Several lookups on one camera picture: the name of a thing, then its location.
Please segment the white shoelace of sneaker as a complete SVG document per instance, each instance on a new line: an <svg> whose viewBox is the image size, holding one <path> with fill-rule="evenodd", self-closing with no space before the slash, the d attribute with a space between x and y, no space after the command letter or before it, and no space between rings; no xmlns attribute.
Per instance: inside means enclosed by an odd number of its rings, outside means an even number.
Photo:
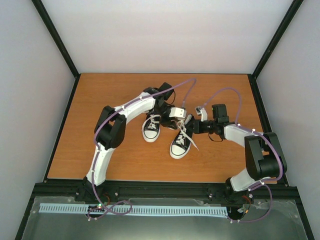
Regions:
<svg viewBox="0 0 320 240"><path fill-rule="evenodd" d="M144 123L142 124L142 130L158 132L160 129L160 118L159 114L148 114Z"/></svg>
<svg viewBox="0 0 320 240"><path fill-rule="evenodd" d="M185 126L185 122L183 121L183 120L180 120L180 121L178 121L177 122L177 127L179 128L179 130L180 130L180 133L183 135L183 137L185 138L185 139L188 139L191 143L192 143L192 145L197 149L197 150L199 150L199 148L197 147L197 145L195 144L195 142L192 140L192 137L189 137L188 135L187 135L187 128L186 128L186 126Z"/></svg>

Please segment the black sneaker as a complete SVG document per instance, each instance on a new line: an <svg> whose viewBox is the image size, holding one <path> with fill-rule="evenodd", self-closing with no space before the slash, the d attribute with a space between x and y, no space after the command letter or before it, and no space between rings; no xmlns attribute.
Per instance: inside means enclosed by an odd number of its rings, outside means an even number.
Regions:
<svg viewBox="0 0 320 240"><path fill-rule="evenodd" d="M155 142L160 135L160 118L159 114L147 114L142 124L142 137L147 143Z"/></svg>
<svg viewBox="0 0 320 240"><path fill-rule="evenodd" d="M192 114L189 114L184 121L186 127L186 134L189 137L192 137L193 140L193 123L195 117ZM180 133L180 129L178 128L178 134L172 141L169 149L169 154L173 159L181 159L183 158L190 150L192 143Z"/></svg>

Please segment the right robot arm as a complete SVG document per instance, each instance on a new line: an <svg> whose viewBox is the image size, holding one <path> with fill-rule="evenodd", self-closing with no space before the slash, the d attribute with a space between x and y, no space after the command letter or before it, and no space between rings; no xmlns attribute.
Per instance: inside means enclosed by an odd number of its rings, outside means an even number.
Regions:
<svg viewBox="0 0 320 240"><path fill-rule="evenodd" d="M212 106L212 120L208 119L204 107L197 106L195 111L200 116L193 124L195 134L216 134L222 141L228 140L244 147L245 168L225 181L226 200L234 201L240 194L263 186L266 181L278 181L286 173L287 163L274 132L258 132L230 122L225 104Z"/></svg>

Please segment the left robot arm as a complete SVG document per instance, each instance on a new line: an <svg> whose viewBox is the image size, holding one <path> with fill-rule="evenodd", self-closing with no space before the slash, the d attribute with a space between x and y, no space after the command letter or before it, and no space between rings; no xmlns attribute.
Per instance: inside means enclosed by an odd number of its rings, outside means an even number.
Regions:
<svg viewBox="0 0 320 240"><path fill-rule="evenodd" d="M176 118L170 117L171 108L166 100L174 92L168 83L163 83L160 88L148 87L136 98L117 107L105 106L102 109L94 129L95 153L90 170L86 178L91 185L86 190L86 195L92 201L103 198L104 188L100 186L106 180L106 172L115 149L125 138L126 125L143 113L158 115L159 124L176 129Z"/></svg>

